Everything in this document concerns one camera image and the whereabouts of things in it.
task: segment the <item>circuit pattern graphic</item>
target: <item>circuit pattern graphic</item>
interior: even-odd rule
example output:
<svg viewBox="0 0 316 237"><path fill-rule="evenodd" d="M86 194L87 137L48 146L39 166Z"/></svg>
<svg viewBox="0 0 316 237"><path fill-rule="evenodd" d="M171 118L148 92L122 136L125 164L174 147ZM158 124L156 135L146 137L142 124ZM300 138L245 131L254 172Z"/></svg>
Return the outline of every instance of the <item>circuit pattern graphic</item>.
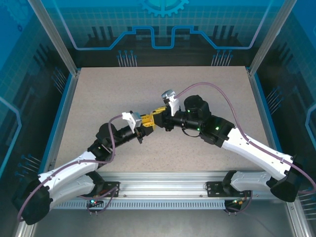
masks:
<svg viewBox="0 0 316 237"><path fill-rule="evenodd" d="M178 14L178 10L183 10L184 5L188 4L188 0L139 0L143 10L147 10L149 14L154 16L165 17L172 14Z"/></svg>
<svg viewBox="0 0 316 237"><path fill-rule="evenodd" d="M156 4L156 6L159 6L160 7L160 10L161 10L161 5L159 4L159 2L161 2L161 0L140 0L143 4L144 3L149 3L150 2L153 2ZM177 2L178 3L178 7L179 7L179 0L172 0L173 2ZM80 47L76 44L75 42L75 38L73 37L72 33L71 33L71 29L68 27L67 23L66 23L66 20L64 19L63 17L63 14L61 13L61 10L60 8L58 7L57 5L57 2L56 0L52 0L54 6L55 6L55 9L57 11L57 14L61 20L61 23L63 24L65 30L66 30L66 33L70 39L70 42L71 44L73 45L73 47L76 49L76 50L82 50L82 51L85 51L85 50L112 50L117 44L118 42L125 36L128 36L128 35L137 35L137 30L149 30L150 31L150 38L151 38L151 45L152 45L152 48L154 49L172 49L174 46L175 46L175 38L176 38L176 30L178 29L188 29L190 30L189 34L194 34L194 35L200 35L202 38L204 38L212 47L214 47L215 49L226 49L226 50L235 50L235 49L240 49L240 50L248 50L250 49L254 43L255 43L255 40L257 39L257 36L267 18L267 15L271 9L271 6L272 6L272 2L274 0L271 0L270 3L268 4L265 12L264 12L264 15L262 16L261 20L260 20L260 23L258 25L258 28L256 29L254 35L253 35L253 38L251 39L251 42L249 44L249 46L218 46L215 44L215 42L205 33L205 31L202 31L202 30L197 30L195 29L194 25L187 25L187 24L181 24L181 25L175 25L172 27L171 29L171 35L170 35L170 39L171 39L171 42L170 44L168 45L165 45L165 46L162 46L162 45L156 45L155 43L155 30L152 26L150 25L138 25L140 23L135 23L134 26L131 26L130 29L128 29L127 31L123 31L120 35L118 36L113 36L113 42L111 43L111 45L107 46L107 47ZM185 4L186 2L189 2L188 0L181 0L181 3ZM166 15L166 8L163 7L164 12L164 16Z"/></svg>
<svg viewBox="0 0 316 237"><path fill-rule="evenodd" d="M314 33L314 35L316 37L316 26L314 26L313 33Z"/></svg>
<svg viewBox="0 0 316 237"><path fill-rule="evenodd" d="M27 0L0 0L0 6L5 7L18 24L22 24L28 18L29 8Z"/></svg>

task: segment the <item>robotic arm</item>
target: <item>robotic arm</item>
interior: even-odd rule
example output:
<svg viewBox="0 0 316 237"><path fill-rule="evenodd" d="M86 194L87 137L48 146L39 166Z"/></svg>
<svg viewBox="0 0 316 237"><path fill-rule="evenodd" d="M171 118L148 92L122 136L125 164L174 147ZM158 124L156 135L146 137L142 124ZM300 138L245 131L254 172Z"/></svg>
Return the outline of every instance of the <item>robotic arm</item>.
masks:
<svg viewBox="0 0 316 237"><path fill-rule="evenodd" d="M223 187L227 194L233 191L271 190L281 200L288 202L295 200L302 180L299 172L252 146L243 138L241 131L234 124L212 115L208 103L198 95L186 98L185 111L180 110L179 100L175 96L174 91L166 91L162 95L166 105L149 115L140 116L132 111L122 113L122 118L127 120L128 126L116 130L115 126L111 124L115 147L134 138L142 143L143 137L150 135L155 126L165 128L166 131L171 131L174 127L196 130L199 131L199 137L205 142L238 153L266 171L258 174L228 172L223 180ZM22 217L28 225L41 220L61 202L78 196L93 199L109 190L108 184L106 185L96 172L104 163L111 162L113 157L108 123L100 127L96 137L97 140L87 151L70 163L38 176L25 176L14 194L12 202L18 210L23 209ZM247 138L260 148L283 158L283 161L286 160L301 167L301 161L298 158L281 154L250 137ZM58 174L53 176L52 174L57 170L59 170ZM33 196L26 202L31 192L34 192Z"/></svg>

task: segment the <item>black cable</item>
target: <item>black cable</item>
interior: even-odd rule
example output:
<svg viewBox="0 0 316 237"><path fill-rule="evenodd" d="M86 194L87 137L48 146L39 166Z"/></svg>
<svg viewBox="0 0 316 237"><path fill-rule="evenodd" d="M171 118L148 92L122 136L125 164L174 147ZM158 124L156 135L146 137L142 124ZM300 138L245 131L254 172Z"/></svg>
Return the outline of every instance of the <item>black cable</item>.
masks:
<svg viewBox="0 0 316 237"><path fill-rule="evenodd" d="M252 198L253 198L252 195L253 195L253 193L252 193L252 191L251 191L251 194L250 194L250 198L249 198L249 200L248 200L248 203L246 204L246 206L245 206L242 210L238 210L238 209L233 208L233 207L227 207L226 209L224 209L224 211L227 212L228 214L231 213L232 211L235 211L235 214L242 213L242 214L244 214L244 215L246 215L246 216L248 216L248 217L250 217L250 218L256 220L256 221L257 221L263 228L265 228L266 231L268 231L272 236L277 237L277 236L276 236L271 230L269 230L269 228L268 228L262 221L260 221L256 216L244 212L244 211L249 207L249 205L250 205L250 203L251 203L251 201L252 201Z"/></svg>
<svg viewBox="0 0 316 237"><path fill-rule="evenodd" d="M246 202L247 201L247 191L243 191L243 193L245 194L245 200L244 200L244 202ZM226 207L226 209L224 209L223 211L225 211L226 213L229 213L229 210L227 210L228 208L231 208L231 207Z"/></svg>
<svg viewBox="0 0 316 237"><path fill-rule="evenodd" d="M91 211L91 210L89 209L89 206L87 206L87 211L90 212L90 215L91 215L92 213L95 213L95 214L97 215L98 213L104 212L104 211L109 207L109 205L110 205L112 199L114 198L114 195L115 195L115 193L116 193L117 190L118 190L118 188L115 186L114 188L112 188L111 190L109 190L108 192L106 192L105 194L103 194L102 196L94 198L94 200L100 200L101 198L103 198L103 197L107 196L108 194L112 193L110 200L109 200L108 203L103 207L103 209L101 209L101 210L99 210L99 211Z"/></svg>
<svg viewBox="0 0 316 237"><path fill-rule="evenodd" d="M189 137L199 137L199 135L198 136L191 136L191 135L189 135L183 128L182 128L182 131L183 131L184 134L186 134Z"/></svg>

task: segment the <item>blue graphic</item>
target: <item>blue graphic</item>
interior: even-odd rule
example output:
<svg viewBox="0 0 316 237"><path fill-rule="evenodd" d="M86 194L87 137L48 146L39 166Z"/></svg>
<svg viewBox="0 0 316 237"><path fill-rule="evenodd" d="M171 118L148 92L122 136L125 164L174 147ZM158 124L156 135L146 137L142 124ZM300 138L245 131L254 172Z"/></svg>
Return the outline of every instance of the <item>blue graphic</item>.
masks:
<svg viewBox="0 0 316 237"><path fill-rule="evenodd" d="M120 67L137 67L137 56L133 54L133 50L130 50L129 53L127 50L119 50L117 55L118 65Z"/></svg>
<svg viewBox="0 0 316 237"><path fill-rule="evenodd" d="M300 0L295 3L292 12L304 29L304 34L307 35L316 49L315 9L315 0Z"/></svg>
<svg viewBox="0 0 316 237"><path fill-rule="evenodd" d="M45 152L44 152L43 158L42 158L42 160L40 162L39 173L43 173L44 170L45 170L45 166L46 166L46 163L47 163L49 151L50 151L50 149L51 149L51 147L53 145L53 140L54 140L54 136L56 135L57 126L58 126L59 121L60 121L60 116L61 116L62 110L65 107L65 100L66 100L66 97L67 97L68 92L69 92L70 84L72 83L73 80L74 80L74 78L72 77L71 74L69 74L67 82L66 82L66 86L65 86L65 89L64 89L64 93L63 93L63 95L61 97L61 100L60 100L60 103L59 103L59 107L58 107L58 110L57 110L55 121L54 121L53 127L51 129L49 138L48 138L48 142L47 142L47 145L46 145L46 148L45 148ZM35 157L33 157L31 154L28 154L28 158L33 158L35 160L38 160Z"/></svg>
<svg viewBox="0 0 316 237"><path fill-rule="evenodd" d="M67 79L64 76L64 74L62 73L61 69L55 67L53 75L50 78L55 82L54 87L56 87L56 89L61 94L63 94L64 90L65 90L66 83L67 83Z"/></svg>
<svg viewBox="0 0 316 237"><path fill-rule="evenodd" d="M280 141L278 139L278 136L277 136L277 131L276 131L276 127L273 123L273 120L272 120L272 116L270 114L270 111L269 111L269 107L268 107L268 103L267 103L267 100L265 99L265 95L263 93L263 89L262 89L262 86L261 86L261 83L259 81L259 77L258 77L258 74L255 73L254 75L255 77L255 81L256 81L256 86L258 88L258 91L259 91L259 94L260 94L260 100L262 102L262 105L265 109L265 114L267 116L267 120L268 120L268 123L269 123L269 127L271 129L271 133L272 133L272 142L274 143L275 145L275 148L279 151L279 152L282 152L282 148L281 148L281 144L280 144Z"/></svg>
<svg viewBox="0 0 316 237"><path fill-rule="evenodd" d="M173 13L178 14L178 10L184 9L184 4L189 3L188 0L140 0L143 10L147 10L149 14L154 16L165 17L171 16Z"/></svg>
<svg viewBox="0 0 316 237"><path fill-rule="evenodd" d="M307 115L306 115L306 121L305 121L305 127L306 127L306 130L311 138L311 141L312 141L312 144L316 150L316 140L315 140L315 137L313 135L313 132L310 128L310 120L311 120L311 114L312 112L316 110L316 103L313 104L308 110L307 110Z"/></svg>
<svg viewBox="0 0 316 237"><path fill-rule="evenodd" d="M212 57L211 66L229 66L233 55L232 50L217 50L217 54L214 54Z"/></svg>
<svg viewBox="0 0 316 237"><path fill-rule="evenodd" d="M74 40L74 37L72 36L71 32L70 32L70 29L68 28L67 24L66 24L66 21L59 9L59 7L57 6L57 3L54 1L54 5L55 5L55 8L56 8L56 11L62 21L62 24L63 26L65 27L65 30L67 32L67 35L69 36L70 38L70 41L72 43L72 45L74 46L74 48L76 50L112 50L116 44L118 44L118 42L126 35L136 35L136 30L150 30L150 33L151 33L151 40L152 40L152 47L154 49L172 49L174 46L175 46L175 38L176 38L176 34L175 34L175 31L177 29L189 29L190 30L190 34L198 34L198 35L201 35L211 46L213 46L215 49L241 49L241 50L248 50L250 49L254 43L255 43L255 40L257 39L257 36L262 28L262 25L265 21L265 19L267 18L267 15L271 9L271 6L272 6L272 3L274 1L271 0L269 5L267 6L266 10L265 10L265 13L263 15L263 17L261 18L260 20L260 23L254 33L254 36L249 44L249 46L217 46L211 39L210 37L205 33L205 31L203 30L194 30L194 26L193 25L176 25L172 28L171 30L171 44L168 45L168 46L156 46L155 44L155 31L153 29L152 26L133 26L131 27L131 31L124 31L123 33L121 33L116 39L115 41L109 46L109 47L78 47L77 44L75 43L75 40Z"/></svg>
<svg viewBox="0 0 316 237"><path fill-rule="evenodd" d="M61 8L74 8L74 7L131 7L135 6L142 0L119 0L119 1L110 1L110 0L76 0L76 1L65 1L65 0L42 0L46 8L54 7L54 1L58 2L58 5ZM161 0L150 0L156 6L159 5ZM181 2L180 0L165 0L166 2ZM269 0L188 0L190 4L195 6L266 6ZM280 7L282 6L284 0L274 0L273 6Z"/></svg>
<svg viewBox="0 0 316 237"><path fill-rule="evenodd" d="M18 24L22 24L28 19L29 9L27 0L0 0L0 6L6 7L10 16Z"/></svg>
<svg viewBox="0 0 316 237"><path fill-rule="evenodd" d="M16 120L17 120L17 122L18 122L18 127L17 127L17 129L16 129L16 131L15 131L15 134L14 134L14 136L13 136L13 138L12 138L12 141L11 141L11 144L10 144L10 146L9 146L9 149L8 149L7 152L6 152L5 157L4 157L4 160L3 160L2 165L1 165L1 167L0 167L0 178L1 178L1 176L2 176L2 174L3 174L3 171L4 171L4 168L5 168L5 166L6 166L7 162L8 162L8 160L9 160L9 157L10 157L11 152L12 152L12 150L13 150L13 147L14 147L14 145L15 145L16 139L18 138L19 133L20 133L20 131L21 131L22 122L21 122L20 113L19 113L19 111L18 111L14 106L12 106L11 104L9 104L9 103L8 103L5 99L3 99L2 97L0 97L0 102L4 103L4 105L6 105L12 112L15 113L15 115L16 115Z"/></svg>
<svg viewBox="0 0 316 237"><path fill-rule="evenodd" d="M266 97L271 115L274 114L279 108L281 108L281 103L284 100L282 94L283 92L280 91L280 86L277 86L273 88L269 95Z"/></svg>

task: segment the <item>enclosure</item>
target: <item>enclosure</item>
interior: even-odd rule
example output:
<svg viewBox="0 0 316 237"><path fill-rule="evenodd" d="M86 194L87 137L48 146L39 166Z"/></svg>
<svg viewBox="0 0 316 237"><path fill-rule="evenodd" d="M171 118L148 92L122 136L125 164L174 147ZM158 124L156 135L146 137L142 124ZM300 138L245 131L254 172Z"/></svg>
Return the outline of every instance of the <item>enclosure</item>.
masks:
<svg viewBox="0 0 316 237"><path fill-rule="evenodd" d="M1 236L315 236L315 195L286 203L254 191L245 214L209 208L225 199L209 198L206 182L262 169L176 129L127 143L98 170L120 182L105 213L90 216L75 198L28 226L11 203L26 174L78 157L113 116L148 114L164 91L201 81L224 90L247 134L305 157L315 180L315 9L314 0L0 0ZM234 121L212 88L190 94Z"/></svg>

